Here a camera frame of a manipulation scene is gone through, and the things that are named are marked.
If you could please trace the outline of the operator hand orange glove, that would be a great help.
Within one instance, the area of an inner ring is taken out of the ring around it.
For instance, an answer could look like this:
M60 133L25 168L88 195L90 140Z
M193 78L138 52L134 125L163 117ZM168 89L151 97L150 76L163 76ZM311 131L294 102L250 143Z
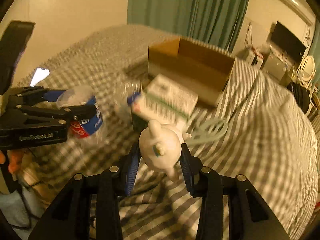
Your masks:
M8 152L8 157L9 157L8 171L11 174L15 174L20 170L22 166L23 156L26 154L26 152L27 152L26 149L10 150Z

